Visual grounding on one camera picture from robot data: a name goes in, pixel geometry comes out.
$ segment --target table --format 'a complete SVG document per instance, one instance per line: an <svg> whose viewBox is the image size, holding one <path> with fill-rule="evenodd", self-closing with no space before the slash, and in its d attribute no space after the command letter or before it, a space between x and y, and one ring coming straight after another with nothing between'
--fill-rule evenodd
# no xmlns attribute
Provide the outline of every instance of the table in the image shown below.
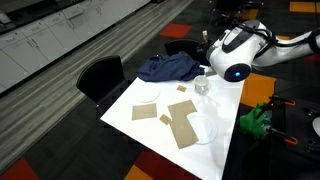
<svg viewBox="0 0 320 180"><path fill-rule="evenodd" d="M194 93L193 81L146 83L137 78L101 117L101 120L201 179L221 179L243 81L229 83L218 75L208 78L210 92L206 96ZM187 91L176 90L178 85L187 87ZM140 103L136 95L155 88L160 89L160 94L151 103L157 104L157 118L131 120L132 106L146 104ZM159 118L162 114L171 117L168 106L186 100L192 100L198 112L211 117L210 123L216 123L218 133L215 139L208 144L193 144L179 149L170 126L162 123Z"/></svg>

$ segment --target cardboard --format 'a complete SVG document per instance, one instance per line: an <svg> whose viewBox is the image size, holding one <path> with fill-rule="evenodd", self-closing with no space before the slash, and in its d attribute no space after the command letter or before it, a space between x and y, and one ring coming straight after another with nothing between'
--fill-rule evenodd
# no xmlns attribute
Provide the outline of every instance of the cardboard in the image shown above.
<svg viewBox="0 0 320 180"><path fill-rule="evenodd" d="M181 92L186 92L187 88L184 87L184 86L181 86L179 85L178 88L177 88L178 91L181 91Z"/></svg>
<svg viewBox="0 0 320 180"><path fill-rule="evenodd" d="M162 114L160 121L162 121L165 125L168 125L172 120L167 115Z"/></svg>
<svg viewBox="0 0 320 180"><path fill-rule="evenodd" d="M157 117L157 105L147 104L132 107L132 120Z"/></svg>
<svg viewBox="0 0 320 180"><path fill-rule="evenodd" d="M191 100L168 106L172 122L169 124L179 149L199 141L187 115L197 112Z"/></svg>

